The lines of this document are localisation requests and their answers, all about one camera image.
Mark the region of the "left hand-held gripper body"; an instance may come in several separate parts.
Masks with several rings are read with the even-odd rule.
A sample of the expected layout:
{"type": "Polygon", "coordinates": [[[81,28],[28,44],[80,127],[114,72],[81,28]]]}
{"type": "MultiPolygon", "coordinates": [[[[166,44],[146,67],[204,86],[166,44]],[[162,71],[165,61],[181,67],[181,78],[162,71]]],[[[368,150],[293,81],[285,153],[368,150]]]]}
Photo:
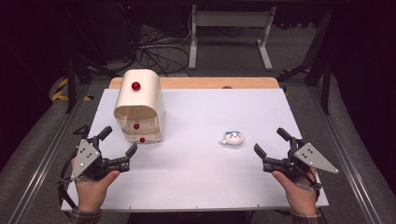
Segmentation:
{"type": "Polygon", "coordinates": [[[71,179],[75,181],[79,177],[88,177],[92,180],[100,180],[108,173],[107,162],[102,157],[97,142],[94,144],[82,139],[77,149],[71,179]]]}

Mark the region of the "clear drawer with red knob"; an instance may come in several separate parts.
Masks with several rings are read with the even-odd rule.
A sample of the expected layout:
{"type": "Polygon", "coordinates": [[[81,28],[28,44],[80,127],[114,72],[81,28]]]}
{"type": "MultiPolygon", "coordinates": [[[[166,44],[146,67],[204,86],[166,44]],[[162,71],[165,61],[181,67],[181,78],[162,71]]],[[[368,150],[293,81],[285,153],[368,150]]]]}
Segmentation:
{"type": "Polygon", "coordinates": [[[128,142],[136,142],[138,144],[151,144],[160,142],[163,140],[163,136],[160,132],[156,133],[125,133],[125,139],[128,142]]]}
{"type": "Polygon", "coordinates": [[[156,133],[163,126],[163,122],[157,118],[151,119],[117,119],[124,133],[156,133]]]}

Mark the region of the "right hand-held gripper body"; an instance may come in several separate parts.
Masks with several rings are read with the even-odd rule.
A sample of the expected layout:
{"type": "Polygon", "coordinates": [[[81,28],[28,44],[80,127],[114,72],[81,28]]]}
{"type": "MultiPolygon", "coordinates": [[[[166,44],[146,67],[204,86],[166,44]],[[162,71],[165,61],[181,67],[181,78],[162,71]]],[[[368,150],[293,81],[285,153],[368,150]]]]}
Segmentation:
{"type": "Polygon", "coordinates": [[[288,157],[281,162],[280,172],[291,180],[307,177],[311,168],[338,174],[339,170],[327,160],[311,143],[301,139],[290,138],[288,157]]]}

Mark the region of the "black metal stand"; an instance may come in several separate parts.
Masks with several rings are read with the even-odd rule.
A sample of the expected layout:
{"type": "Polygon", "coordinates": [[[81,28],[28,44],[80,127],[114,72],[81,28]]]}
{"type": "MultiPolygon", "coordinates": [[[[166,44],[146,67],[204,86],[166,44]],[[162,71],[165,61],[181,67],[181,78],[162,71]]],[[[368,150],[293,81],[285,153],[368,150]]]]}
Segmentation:
{"type": "Polygon", "coordinates": [[[322,79],[320,104],[326,115],[330,114],[329,94],[331,82],[330,52],[326,43],[326,33],[329,23],[331,22],[332,12],[332,8],[326,10],[302,64],[289,71],[285,70],[284,73],[276,79],[278,82],[283,82],[309,69],[304,83],[306,86],[315,86],[318,84],[319,80],[322,79]]]}
{"type": "Polygon", "coordinates": [[[105,68],[103,65],[95,62],[94,60],[83,55],[73,55],[67,63],[67,80],[68,80],[68,106],[66,113],[69,114],[75,105],[77,104],[77,89],[76,89],[76,78],[82,84],[90,84],[92,82],[92,72],[89,71],[88,67],[93,67],[99,73],[104,74],[108,77],[120,77],[115,72],[105,68]]]}

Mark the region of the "white and blue plush toy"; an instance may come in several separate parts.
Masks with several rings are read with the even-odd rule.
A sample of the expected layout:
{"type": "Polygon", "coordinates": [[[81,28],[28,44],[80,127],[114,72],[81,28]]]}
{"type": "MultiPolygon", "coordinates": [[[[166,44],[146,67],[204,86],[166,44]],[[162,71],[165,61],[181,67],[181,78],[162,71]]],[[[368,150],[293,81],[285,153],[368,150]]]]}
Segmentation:
{"type": "Polygon", "coordinates": [[[228,131],[226,132],[222,139],[219,140],[220,145],[231,145],[238,146],[244,142],[244,136],[238,131],[228,131]]]}

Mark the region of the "wooden table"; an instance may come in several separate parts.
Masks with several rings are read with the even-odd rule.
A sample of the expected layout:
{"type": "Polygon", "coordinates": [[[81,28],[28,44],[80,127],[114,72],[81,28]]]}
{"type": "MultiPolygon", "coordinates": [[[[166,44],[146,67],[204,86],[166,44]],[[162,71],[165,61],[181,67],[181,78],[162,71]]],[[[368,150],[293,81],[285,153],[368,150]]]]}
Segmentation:
{"type": "Polygon", "coordinates": [[[157,77],[162,89],[279,89],[273,77],[157,77]]]}

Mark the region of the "person's right hand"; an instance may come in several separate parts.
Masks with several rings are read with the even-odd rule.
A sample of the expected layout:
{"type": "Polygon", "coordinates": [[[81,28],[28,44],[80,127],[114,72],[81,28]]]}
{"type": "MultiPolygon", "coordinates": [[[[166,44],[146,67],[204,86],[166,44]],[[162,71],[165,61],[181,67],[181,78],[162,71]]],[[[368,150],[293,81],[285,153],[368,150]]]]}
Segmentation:
{"type": "Polygon", "coordinates": [[[279,171],[273,171],[272,176],[285,190],[286,198],[294,214],[308,216],[315,215],[318,212],[316,207],[317,194],[314,190],[297,186],[279,171]]]}

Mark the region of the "person's left hand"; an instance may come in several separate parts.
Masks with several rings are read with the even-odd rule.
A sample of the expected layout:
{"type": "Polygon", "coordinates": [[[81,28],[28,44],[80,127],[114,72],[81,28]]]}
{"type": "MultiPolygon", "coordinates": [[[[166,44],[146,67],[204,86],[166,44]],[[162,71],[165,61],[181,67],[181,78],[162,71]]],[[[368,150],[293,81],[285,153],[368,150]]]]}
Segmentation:
{"type": "Polygon", "coordinates": [[[82,212],[97,212],[105,201],[107,190],[120,175],[119,171],[108,173],[99,181],[82,178],[75,182],[78,194],[78,210],[82,212]]]}

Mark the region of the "white metal stand frame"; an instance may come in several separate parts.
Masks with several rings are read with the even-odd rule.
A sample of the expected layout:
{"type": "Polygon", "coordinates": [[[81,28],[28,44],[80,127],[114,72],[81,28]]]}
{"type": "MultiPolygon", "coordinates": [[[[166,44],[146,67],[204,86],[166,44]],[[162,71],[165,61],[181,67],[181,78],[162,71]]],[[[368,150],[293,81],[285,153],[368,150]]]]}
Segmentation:
{"type": "Polygon", "coordinates": [[[267,71],[273,69],[270,61],[266,43],[273,25],[276,14],[276,7],[270,7],[264,11],[202,11],[196,5],[191,7],[190,21],[190,58],[188,67],[194,70],[197,61],[197,28],[198,27],[257,27],[263,28],[261,39],[256,41],[257,47],[262,57],[262,63],[267,71]]]}

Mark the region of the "aluminium rail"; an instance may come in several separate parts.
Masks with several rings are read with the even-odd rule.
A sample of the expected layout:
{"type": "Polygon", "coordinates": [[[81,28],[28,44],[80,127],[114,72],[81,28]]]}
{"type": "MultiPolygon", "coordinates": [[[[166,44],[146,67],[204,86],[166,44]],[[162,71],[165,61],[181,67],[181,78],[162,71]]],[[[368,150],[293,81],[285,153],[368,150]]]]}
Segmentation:
{"type": "Polygon", "coordinates": [[[384,221],[375,209],[375,206],[363,183],[358,169],[347,155],[344,144],[334,126],[331,116],[327,115],[322,108],[321,97],[319,96],[318,91],[314,87],[308,87],[307,90],[315,104],[318,113],[320,114],[320,118],[326,127],[326,131],[330,135],[334,152],[343,168],[348,184],[351,187],[358,204],[360,205],[361,211],[363,212],[367,223],[384,224],[384,221]]]}
{"type": "Polygon", "coordinates": [[[33,172],[33,176],[30,179],[28,186],[22,194],[21,199],[19,200],[19,203],[16,206],[7,224],[22,224],[22,222],[24,221],[26,214],[28,213],[37,193],[39,192],[50,170],[51,165],[55,160],[56,155],[58,154],[61,143],[64,140],[65,133],[70,126],[70,123],[72,122],[72,119],[74,118],[76,111],[78,110],[78,107],[83,101],[84,96],[88,92],[89,88],[89,84],[83,84],[77,91],[75,105],[72,107],[69,113],[65,113],[63,115],[63,119],[59,128],[53,136],[48,148],[46,149],[46,153],[38,164],[38,167],[33,172]]]}

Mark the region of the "cream drawer cabinet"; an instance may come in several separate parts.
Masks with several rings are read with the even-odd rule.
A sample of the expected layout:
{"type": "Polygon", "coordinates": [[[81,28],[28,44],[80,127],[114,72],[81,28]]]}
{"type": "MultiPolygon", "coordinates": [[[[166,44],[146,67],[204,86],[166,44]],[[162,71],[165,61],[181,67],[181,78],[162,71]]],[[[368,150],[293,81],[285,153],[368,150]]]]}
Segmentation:
{"type": "Polygon", "coordinates": [[[157,118],[164,124],[162,87],[154,82],[157,77],[148,69],[133,69],[124,74],[113,112],[116,120],[157,118]]]}

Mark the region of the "black triangular bracket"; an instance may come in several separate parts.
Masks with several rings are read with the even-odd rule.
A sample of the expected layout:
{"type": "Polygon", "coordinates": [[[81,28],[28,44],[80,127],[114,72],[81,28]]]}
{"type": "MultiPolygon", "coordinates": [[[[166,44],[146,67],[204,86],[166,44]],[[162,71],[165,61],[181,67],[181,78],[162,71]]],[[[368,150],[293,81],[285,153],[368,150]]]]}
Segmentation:
{"type": "Polygon", "coordinates": [[[73,134],[80,134],[80,135],[87,135],[89,133],[90,126],[87,124],[84,124],[83,126],[77,128],[75,131],[73,131],[73,134]]]}

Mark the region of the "black computer box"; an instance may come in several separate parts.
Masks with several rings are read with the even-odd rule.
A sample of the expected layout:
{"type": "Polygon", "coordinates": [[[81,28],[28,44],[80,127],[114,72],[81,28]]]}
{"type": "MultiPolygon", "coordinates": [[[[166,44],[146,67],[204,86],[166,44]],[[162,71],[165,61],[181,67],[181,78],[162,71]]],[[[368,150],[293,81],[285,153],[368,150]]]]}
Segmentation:
{"type": "Polygon", "coordinates": [[[96,32],[104,57],[110,61],[135,59],[135,28],[125,5],[101,3],[96,32]]]}

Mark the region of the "white board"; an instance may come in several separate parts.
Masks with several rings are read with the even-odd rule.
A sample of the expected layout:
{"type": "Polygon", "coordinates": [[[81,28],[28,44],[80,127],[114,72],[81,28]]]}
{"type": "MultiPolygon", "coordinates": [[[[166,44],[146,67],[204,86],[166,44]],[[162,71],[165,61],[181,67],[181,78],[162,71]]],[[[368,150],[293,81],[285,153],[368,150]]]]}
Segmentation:
{"type": "Polygon", "coordinates": [[[262,169],[258,144],[271,158],[290,147],[277,133],[300,131],[281,89],[163,91],[163,140],[141,144],[130,171],[110,186],[103,209],[170,212],[285,208],[284,190],[262,169]],[[228,131],[241,145],[220,145],[228,131]]]}

